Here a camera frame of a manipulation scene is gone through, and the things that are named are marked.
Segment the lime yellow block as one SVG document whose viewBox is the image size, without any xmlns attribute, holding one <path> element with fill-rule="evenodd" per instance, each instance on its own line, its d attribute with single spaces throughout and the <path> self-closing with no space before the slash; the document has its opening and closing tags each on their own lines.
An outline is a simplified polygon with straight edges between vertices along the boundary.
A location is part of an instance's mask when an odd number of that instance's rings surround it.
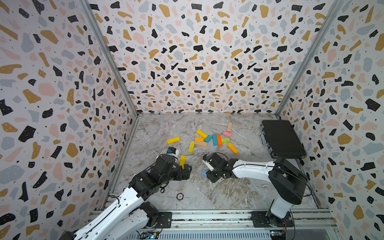
<svg viewBox="0 0 384 240">
<path fill-rule="evenodd" d="M 195 147 L 195 141 L 191 141 L 191 142 L 190 142 L 190 145 L 189 145 L 188 152 L 189 152 L 189 153 L 193 153 L 193 151 L 194 151 L 194 147 Z"/>
</svg>

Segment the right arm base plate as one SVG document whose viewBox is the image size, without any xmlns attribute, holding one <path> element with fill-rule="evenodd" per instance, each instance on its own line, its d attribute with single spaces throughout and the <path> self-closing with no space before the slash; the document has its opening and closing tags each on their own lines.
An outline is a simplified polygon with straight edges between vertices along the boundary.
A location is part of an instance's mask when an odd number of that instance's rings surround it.
<svg viewBox="0 0 384 240">
<path fill-rule="evenodd" d="M 251 212 L 251 220 L 254 228 L 285 228 L 293 227 L 293 217 L 290 212 L 283 219 L 280 219 L 269 211 Z"/>
</svg>

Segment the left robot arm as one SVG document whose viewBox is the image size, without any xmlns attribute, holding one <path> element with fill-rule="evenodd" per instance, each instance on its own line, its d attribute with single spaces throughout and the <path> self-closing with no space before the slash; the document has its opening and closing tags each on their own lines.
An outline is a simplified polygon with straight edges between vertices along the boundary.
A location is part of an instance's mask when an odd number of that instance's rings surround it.
<svg viewBox="0 0 384 240">
<path fill-rule="evenodd" d="M 188 180 L 192 166 L 180 165 L 173 154 L 161 154 L 156 161 L 129 182 L 92 222 L 75 233 L 67 231 L 62 240 L 123 240 L 131 234 L 157 237 L 170 221 L 164 219 L 148 198 L 162 191 L 171 181 Z"/>
</svg>

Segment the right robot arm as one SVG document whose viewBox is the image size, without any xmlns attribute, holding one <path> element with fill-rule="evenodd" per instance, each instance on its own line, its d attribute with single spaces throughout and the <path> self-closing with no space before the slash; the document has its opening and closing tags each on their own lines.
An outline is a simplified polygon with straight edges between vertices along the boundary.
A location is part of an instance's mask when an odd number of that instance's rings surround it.
<svg viewBox="0 0 384 240">
<path fill-rule="evenodd" d="M 271 183 L 278 193 L 266 213 L 266 219 L 271 225 L 284 221 L 291 208 L 302 203 L 306 189 L 312 191 L 307 177 L 285 158 L 254 163 L 239 159 L 227 160 L 224 155 L 213 153 L 204 155 L 202 161 L 209 168 L 206 176 L 212 183 L 229 178 Z"/>
</svg>

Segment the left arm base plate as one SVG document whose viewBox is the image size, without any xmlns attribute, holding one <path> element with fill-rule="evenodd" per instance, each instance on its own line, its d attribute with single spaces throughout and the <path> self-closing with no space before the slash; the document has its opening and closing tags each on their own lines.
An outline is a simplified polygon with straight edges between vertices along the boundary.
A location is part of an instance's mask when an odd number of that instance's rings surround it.
<svg viewBox="0 0 384 240">
<path fill-rule="evenodd" d="M 153 229 L 170 229 L 172 224 L 172 212 L 159 212 L 149 218 L 148 227 Z"/>
</svg>

